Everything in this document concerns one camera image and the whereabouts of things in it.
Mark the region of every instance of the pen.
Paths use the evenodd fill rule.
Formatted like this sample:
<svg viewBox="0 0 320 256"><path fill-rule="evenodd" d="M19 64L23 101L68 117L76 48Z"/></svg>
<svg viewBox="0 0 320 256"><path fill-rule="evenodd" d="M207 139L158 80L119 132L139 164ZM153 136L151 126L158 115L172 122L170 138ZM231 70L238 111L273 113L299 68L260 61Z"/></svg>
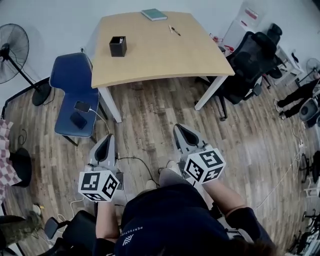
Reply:
<svg viewBox="0 0 320 256"><path fill-rule="evenodd" d="M181 37L181 35L179 34L179 32L176 31L176 29L175 29L173 26L172 26L171 28L172 28L172 30L173 30L174 32L176 32L176 33Z"/></svg>

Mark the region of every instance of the standing fan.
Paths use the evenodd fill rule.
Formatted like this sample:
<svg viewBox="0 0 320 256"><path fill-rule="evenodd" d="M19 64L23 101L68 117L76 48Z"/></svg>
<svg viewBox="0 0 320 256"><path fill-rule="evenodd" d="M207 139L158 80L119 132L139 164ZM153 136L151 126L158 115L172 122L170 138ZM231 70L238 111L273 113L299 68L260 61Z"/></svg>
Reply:
<svg viewBox="0 0 320 256"><path fill-rule="evenodd" d="M40 106L50 95L51 87L48 83L37 87L25 75L23 67L28 53L29 39L22 27L16 24L0 26L0 84L8 82L20 73L35 89L32 103L35 106Z"/></svg>
<svg viewBox="0 0 320 256"><path fill-rule="evenodd" d="M301 83L303 80L305 80L307 77L311 79L311 81L320 79L320 61L317 60L316 58L310 58L306 62L306 72L307 75L300 80L299 83Z"/></svg>

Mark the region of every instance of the hair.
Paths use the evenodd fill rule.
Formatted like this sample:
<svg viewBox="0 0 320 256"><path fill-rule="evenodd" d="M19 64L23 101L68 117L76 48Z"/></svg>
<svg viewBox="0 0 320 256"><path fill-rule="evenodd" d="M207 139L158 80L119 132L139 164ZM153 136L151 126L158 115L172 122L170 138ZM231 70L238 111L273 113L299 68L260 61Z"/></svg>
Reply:
<svg viewBox="0 0 320 256"><path fill-rule="evenodd" d="M277 248L263 241L248 243L243 239L232 239L220 241L219 248L211 246L205 256L223 255L223 256L276 256ZM152 256L183 256L184 253L171 253L167 248Z"/></svg>

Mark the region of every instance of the fan base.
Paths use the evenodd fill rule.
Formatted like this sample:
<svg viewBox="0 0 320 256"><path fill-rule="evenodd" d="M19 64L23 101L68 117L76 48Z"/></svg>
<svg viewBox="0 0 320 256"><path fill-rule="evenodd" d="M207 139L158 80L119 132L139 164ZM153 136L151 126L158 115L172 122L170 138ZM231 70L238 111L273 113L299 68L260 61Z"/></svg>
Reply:
<svg viewBox="0 0 320 256"><path fill-rule="evenodd" d="M38 87L40 91L34 91L32 96L32 103L35 106L42 105L46 99L49 97L51 92L51 86L48 83L45 83Z"/></svg>

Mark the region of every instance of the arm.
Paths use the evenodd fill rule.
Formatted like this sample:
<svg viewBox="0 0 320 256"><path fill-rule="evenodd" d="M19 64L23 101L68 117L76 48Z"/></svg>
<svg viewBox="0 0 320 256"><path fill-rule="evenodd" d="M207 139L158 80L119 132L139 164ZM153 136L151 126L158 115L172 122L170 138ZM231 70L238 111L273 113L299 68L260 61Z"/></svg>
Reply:
<svg viewBox="0 0 320 256"><path fill-rule="evenodd" d="M116 208L112 202L99 202L95 226L96 238L115 243L120 237Z"/></svg>
<svg viewBox="0 0 320 256"><path fill-rule="evenodd" d="M225 217L228 217L229 214L237 209L246 207L242 197L237 192L226 187L218 179L209 181L202 186Z"/></svg>

